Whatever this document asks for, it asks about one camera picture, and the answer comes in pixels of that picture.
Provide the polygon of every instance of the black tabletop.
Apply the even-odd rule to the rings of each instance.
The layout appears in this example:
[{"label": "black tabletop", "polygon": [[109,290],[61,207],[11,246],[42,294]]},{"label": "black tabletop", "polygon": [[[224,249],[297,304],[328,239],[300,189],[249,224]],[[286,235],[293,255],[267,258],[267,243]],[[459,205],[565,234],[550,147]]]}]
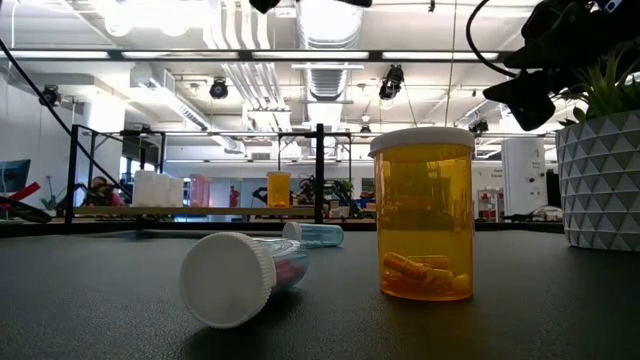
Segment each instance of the black tabletop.
[{"label": "black tabletop", "polygon": [[311,251],[309,272],[233,330],[184,308],[189,239],[0,241],[0,359],[638,359],[640,256],[562,235],[477,233],[475,294],[378,290],[374,233]]}]

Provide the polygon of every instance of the potted plant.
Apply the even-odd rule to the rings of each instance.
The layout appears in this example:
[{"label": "potted plant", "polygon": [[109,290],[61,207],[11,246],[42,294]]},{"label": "potted plant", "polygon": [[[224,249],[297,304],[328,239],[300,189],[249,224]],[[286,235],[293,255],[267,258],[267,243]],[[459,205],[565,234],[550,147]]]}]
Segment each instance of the potted plant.
[{"label": "potted plant", "polygon": [[617,47],[563,93],[588,105],[556,135],[564,230],[572,246],[640,251],[640,59],[622,65]]}]

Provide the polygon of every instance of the camera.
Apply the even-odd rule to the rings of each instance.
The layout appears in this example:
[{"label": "camera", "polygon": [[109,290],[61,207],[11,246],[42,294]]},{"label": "camera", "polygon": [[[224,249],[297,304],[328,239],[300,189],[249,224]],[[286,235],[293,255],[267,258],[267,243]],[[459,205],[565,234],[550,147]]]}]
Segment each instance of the camera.
[{"label": "camera", "polygon": [[213,85],[209,89],[209,95],[216,100],[221,100],[229,95],[229,89],[227,88],[227,79],[215,78],[213,79]]}]

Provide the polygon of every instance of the computer screen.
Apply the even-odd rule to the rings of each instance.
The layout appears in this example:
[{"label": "computer screen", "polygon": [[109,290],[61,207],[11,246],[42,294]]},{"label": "computer screen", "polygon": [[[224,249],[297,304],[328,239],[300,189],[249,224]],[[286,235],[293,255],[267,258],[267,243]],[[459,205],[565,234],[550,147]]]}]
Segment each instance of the computer screen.
[{"label": "computer screen", "polygon": [[0,193],[18,192],[27,185],[31,160],[0,161]]}]

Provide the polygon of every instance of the orange pill bottle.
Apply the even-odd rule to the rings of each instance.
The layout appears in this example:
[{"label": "orange pill bottle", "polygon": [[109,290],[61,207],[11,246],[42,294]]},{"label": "orange pill bottle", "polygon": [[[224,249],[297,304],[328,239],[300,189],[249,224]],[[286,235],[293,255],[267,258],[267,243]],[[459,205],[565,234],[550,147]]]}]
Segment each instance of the orange pill bottle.
[{"label": "orange pill bottle", "polygon": [[418,128],[375,138],[380,288],[430,301],[473,294],[472,133]]}]

